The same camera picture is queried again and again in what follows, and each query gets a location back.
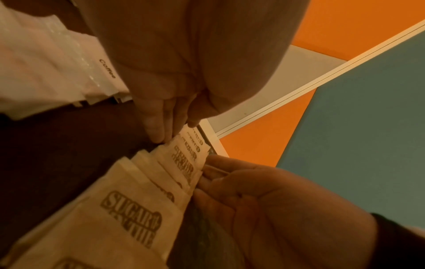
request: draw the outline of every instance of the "teal wall panel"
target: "teal wall panel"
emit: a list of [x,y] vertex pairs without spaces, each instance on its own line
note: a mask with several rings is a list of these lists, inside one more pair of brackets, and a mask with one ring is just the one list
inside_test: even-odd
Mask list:
[[425,32],[320,87],[277,167],[425,227]]

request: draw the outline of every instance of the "stack of sugar packets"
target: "stack of sugar packets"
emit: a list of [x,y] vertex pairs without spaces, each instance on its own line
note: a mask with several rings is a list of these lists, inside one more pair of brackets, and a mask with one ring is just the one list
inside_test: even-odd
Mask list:
[[0,18],[0,113],[19,120],[81,101],[131,100],[96,37],[69,31],[56,16],[33,17],[1,1]]
[[116,161],[74,201],[19,239],[11,269],[166,268],[210,147],[187,126],[153,152]]

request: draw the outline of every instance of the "multicolored wall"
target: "multicolored wall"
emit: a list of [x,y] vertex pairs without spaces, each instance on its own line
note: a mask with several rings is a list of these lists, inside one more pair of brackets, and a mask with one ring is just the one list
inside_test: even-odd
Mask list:
[[312,0],[293,45],[264,89],[209,122],[232,158],[276,166],[315,90],[243,126],[235,123],[425,20],[425,1]]

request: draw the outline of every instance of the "white trim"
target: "white trim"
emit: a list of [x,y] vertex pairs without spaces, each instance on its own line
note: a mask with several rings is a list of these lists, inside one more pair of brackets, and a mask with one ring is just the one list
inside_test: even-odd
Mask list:
[[207,119],[203,119],[199,125],[201,126],[202,131],[204,131],[204,134],[207,136],[209,142],[212,145],[212,148],[216,151],[216,153],[221,156],[229,157],[209,121]]
[[381,44],[371,48],[370,50],[360,54],[359,56],[349,60],[348,62],[340,65],[339,67],[329,71],[328,73],[316,78],[315,80],[305,84],[304,86],[294,90],[293,92],[285,95],[282,98],[266,105],[265,107],[251,113],[241,120],[229,125],[228,127],[218,131],[216,136],[220,139],[237,129],[257,120],[258,118],[278,109],[279,107],[289,103],[290,101],[308,93],[309,91],[322,86],[323,84],[333,80],[334,78],[348,72],[349,70],[359,66],[360,64],[378,56],[379,54],[395,47],[396,45],[408,40],[409,38],[425,31],[425,20],[413,25],[412,27],[404,30],[403,32],[393,36],[392,38],[382,42]]

